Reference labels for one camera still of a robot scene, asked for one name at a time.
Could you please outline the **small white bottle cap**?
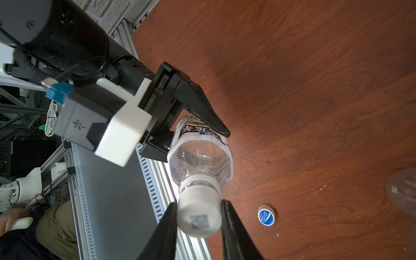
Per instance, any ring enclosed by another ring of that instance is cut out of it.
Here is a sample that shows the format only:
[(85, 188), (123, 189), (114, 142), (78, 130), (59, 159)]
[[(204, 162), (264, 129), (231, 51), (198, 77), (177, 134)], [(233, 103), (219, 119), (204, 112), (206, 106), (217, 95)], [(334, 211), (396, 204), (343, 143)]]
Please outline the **small white bottle cap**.
[(220, 230), (221, 187), (216, 181), (192, 180), (180, 186), (177, 225), (195, 238), (208, 238)]

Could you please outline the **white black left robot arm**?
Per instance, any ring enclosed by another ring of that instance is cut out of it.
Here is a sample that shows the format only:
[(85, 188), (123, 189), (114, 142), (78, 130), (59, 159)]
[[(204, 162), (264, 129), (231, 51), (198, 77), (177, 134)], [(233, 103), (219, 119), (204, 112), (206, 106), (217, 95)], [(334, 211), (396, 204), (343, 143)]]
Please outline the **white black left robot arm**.
[(183, 109), (230, 136), (199, 85), (168, 63), (152, 72), (72, 1), (2, 1), (1, 42), (62, 106), (54, 133), (114, 164), (138, 145), (166, 161)]

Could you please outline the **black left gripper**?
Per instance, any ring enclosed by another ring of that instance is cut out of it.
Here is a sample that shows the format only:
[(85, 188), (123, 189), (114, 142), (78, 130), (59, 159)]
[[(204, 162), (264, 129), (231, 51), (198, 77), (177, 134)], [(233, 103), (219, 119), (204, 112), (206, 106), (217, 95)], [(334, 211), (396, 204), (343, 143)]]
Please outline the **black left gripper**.
[(231, 135), (201, 86), (167, 62), (160, 65), (145, 97), (147, 100), (142, 101), (140, 106), (152, 119), (140, 141), (142, 148), (139, 154), (144, 158), (167, 162), (174, 137), (171, 128), (183, 107), (221, 135), (227, 138)]

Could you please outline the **clear labelled bottle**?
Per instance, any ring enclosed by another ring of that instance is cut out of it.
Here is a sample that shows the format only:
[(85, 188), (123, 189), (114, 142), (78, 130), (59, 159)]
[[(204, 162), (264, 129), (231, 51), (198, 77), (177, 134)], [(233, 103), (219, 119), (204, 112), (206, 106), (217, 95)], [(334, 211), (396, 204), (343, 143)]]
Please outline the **clear labelled bottle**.
[(226, 137), (194, 115), (182, 117), (177, 124), (167, 163), (178, 194), (186, 189), (191, 176), (213, 178), (219, 193), (234, 177), (232, 152)]

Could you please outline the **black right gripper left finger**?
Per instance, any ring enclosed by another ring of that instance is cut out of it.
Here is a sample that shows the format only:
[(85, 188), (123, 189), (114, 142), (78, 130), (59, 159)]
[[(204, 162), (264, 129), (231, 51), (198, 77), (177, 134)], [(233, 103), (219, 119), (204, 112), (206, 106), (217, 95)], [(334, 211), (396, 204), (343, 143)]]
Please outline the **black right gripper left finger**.
[(138, 260), (175, 260), (177, 233), (177, 202), (172, 202)]

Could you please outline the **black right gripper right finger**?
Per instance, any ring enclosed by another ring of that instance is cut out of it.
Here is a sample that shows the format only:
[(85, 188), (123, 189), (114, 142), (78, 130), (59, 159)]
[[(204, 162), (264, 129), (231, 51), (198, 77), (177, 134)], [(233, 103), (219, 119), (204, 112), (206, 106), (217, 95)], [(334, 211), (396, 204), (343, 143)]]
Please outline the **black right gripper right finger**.
[(222, 199), (221, 214), (223, 259), (264, 260), (230, 201)]

